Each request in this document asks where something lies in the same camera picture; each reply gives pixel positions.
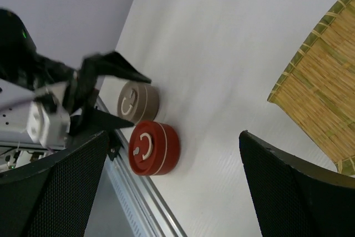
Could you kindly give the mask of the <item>brown round lid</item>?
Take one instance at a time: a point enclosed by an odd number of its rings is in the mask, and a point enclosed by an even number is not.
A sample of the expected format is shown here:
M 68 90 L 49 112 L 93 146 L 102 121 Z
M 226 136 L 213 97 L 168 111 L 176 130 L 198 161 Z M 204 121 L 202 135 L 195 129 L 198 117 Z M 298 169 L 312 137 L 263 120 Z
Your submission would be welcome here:
M 125 83 L 118 98 L 118 117 L 134 124 L 148 120 L 148 87 L 149 84 L 146 83 Z

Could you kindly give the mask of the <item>red round lid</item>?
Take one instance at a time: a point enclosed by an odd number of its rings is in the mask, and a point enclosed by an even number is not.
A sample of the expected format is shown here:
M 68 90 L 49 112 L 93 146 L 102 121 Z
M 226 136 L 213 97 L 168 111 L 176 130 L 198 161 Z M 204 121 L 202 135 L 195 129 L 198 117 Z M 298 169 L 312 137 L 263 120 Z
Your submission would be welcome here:
M 129 142 L 129 162 L 137 175 L 157 175 L 167 157 L 167 136 L 158 122 L 143 121 L 133 130 Z

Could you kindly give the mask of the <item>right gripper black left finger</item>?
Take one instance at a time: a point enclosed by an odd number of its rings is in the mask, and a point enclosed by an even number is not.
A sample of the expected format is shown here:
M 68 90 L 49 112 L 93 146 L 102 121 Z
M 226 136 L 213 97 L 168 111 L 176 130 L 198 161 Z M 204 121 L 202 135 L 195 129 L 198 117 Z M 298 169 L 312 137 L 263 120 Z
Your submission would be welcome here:
M 107 132 L 1 173 L 1 236 L 83 236 L 109 148 Z

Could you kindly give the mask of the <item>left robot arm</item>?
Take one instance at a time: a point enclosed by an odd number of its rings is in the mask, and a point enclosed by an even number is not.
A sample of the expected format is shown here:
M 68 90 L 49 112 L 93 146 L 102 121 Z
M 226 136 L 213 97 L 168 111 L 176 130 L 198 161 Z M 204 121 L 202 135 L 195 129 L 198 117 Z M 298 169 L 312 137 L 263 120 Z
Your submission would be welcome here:
M 85 57 L 79 69 L 42 56 L 37 53 L 22 20 L 12 11 L 1 9 L 1 79 L 33 92 L 64 83 L 63 96 L 56 97 L 46 92 L 35 101 L 45 110 L 56 109 L 56 102 L 60 102 L 70 115 L 81 109 L 81 115 L 71 119 L 69 135 L 79 134 L 87 125 L 101 118 L 94 110 L 95 85 L 101 76 L 151 83 L 151 79 L 139 73 L 116 51 Z

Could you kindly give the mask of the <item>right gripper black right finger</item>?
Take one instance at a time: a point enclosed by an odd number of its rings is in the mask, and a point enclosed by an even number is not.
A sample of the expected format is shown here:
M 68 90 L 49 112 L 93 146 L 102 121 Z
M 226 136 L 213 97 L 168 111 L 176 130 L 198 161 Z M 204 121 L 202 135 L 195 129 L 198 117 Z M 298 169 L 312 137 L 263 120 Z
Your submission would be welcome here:
M 263 236 L 354 236 L 354 178 L 284 152 L 246 130 L 239 148 Z

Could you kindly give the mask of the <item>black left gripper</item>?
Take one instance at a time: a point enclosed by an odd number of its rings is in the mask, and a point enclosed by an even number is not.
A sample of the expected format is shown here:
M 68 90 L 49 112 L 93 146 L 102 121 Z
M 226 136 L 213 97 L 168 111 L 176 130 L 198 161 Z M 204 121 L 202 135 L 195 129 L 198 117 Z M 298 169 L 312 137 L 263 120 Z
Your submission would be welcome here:
M 112 76 L 151 83 L 150 78 L 138 72 L 116 51 L 88 56 L 77 70 L 49 58 L 36 58 L 35 67 L 36 75 L 43 75 L 39 84 L 44 89 L 43 93 L 37 93 L 34 99 L 36 104 L 43 107 L 49 115 L 56 114 L 60 109 L 70 115 L 78 109 L 82 110 L 80 115 L 74 115 L 70 119 L 69 135 L 72 137 L 88 129 L 96 133 L 134 126 L 128 120 L 93 106 L 97 97 L 95 85 L 98 77 Z

